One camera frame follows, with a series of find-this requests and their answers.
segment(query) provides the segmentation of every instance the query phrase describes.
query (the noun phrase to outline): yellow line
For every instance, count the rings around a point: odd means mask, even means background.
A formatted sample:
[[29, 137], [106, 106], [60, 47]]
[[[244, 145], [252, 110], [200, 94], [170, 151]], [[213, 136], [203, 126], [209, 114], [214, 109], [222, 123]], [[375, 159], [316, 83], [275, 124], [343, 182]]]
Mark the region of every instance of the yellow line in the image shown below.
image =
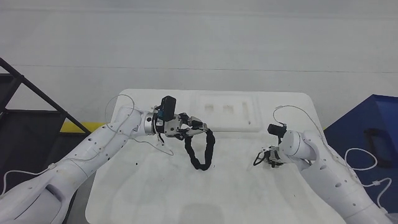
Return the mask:
[[[93, 132], [98, 127], [104, 125], [105, 123], [101, 122], [82, 122], [85, 128], [89, 131]], [[72, 122], [65, 122], [61, 128], [61, 133], [84, 133], [79, 127], [77, 127]]]

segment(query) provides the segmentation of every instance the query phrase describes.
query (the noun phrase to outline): metal stand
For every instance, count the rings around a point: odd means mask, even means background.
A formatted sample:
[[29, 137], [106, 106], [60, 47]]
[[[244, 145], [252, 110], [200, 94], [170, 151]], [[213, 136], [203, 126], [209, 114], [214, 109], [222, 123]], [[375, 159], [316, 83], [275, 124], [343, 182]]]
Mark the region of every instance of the metal stand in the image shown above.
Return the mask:
[[4, 68], [7, 72], [12, 75], [13, 80], [11, 81], [8, 92], [3, 96], [3, 99], [0, 99], [0, 111], [3, 112], [6, 109], [6, 105], [11, 100], [14, 93], [17, 91], [19, 85], [23, 83], [29, 89], [31, 89], [36, 95], [39, 95], [43, 100], [45, 100], [48, 104], [54, 107], [57, 111], [64, 114], [67, 119], [69, 119], [73, 124], [77, 125], [82, 131], [86, 134], [90, 134], [91, 132], [85, 128], [79, 121], [77, 121], [74, 117], [72, 117], [67, 111], [65, 111], [60, 105], [56, 104], [50, 97], [48, 97], [42, 90], [38, 89], [32, 82], [25, 78], [25, 76], [21, 75], [15, 68], [9, 65], [4, 59], [0, 57], [0, 66]]

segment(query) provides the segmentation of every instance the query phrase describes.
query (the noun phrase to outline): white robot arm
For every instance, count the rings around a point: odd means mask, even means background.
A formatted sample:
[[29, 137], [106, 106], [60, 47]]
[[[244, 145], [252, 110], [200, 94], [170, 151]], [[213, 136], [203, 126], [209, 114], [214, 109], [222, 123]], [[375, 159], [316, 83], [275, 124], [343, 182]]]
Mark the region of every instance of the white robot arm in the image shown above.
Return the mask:
[[358, 177], [337, 152], [314, 131], [286, 131], [270, 125], [268, 131], [283, 137], [264, 153], [273, 167], [294, 163], [311, 189], [336, 210], [346, 223], [392, 223], [369, 198]]
[[[123, 148], [128, 139], [164, 133], [183, 139], [207, 130], [185, 113], [174, 114], [175, 99], [166, 96], [154, 112], [122, 107], [115, 122], [106, 124], [40, 176], [23, 182], [0, 197], [2, 224], [59, 224], [70, 200], [84, 181]], [[182, 124], [195, 128], [182, 129]]]

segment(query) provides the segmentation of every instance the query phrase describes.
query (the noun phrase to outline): floor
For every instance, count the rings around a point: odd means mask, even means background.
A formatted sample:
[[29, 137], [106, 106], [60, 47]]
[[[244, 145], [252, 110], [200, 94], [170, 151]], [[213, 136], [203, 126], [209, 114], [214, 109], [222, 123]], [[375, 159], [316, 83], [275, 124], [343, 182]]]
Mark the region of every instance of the floor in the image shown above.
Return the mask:
[[299, 91], [325, 128], [398, 96], [397, 20], [398, 0], [0, 0], [0, 57], [80, 121], [125, 88]]

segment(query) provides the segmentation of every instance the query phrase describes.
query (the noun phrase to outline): table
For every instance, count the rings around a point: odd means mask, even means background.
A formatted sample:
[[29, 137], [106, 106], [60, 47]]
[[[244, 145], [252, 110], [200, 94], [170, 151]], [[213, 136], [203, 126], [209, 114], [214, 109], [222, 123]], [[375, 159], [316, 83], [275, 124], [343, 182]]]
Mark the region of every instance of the table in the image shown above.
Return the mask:
[[[277, 106], [299, 106], [320, 126], [308, 95], [141, 89], [121, 94], [131, 96], [142, 110], [160, 105], [166, 95], [176, 98], [176, 113], [197, 116], [215, 132], [213, 163], [207, 171], [195, 170], [177, 139], [165, 138], [174, 156], [130, 141], [96, 173], [86, 208], [91, 224], [344, 223], [295, 165], [252, 166], [261, 148], [277, 144], [267, 133], [268, 124], [276, 124], [272, 112]], [[130, 104], [129, 98], [119, 96], [113, 119], [121, 106]], [[280, 109], [275, 116], [288, 129], [316, 130], [295, 108]], [[139, 140], [157, 143], [154, 136]], [[192, 146], [203, 163], [205, 135], [195, 136]]]

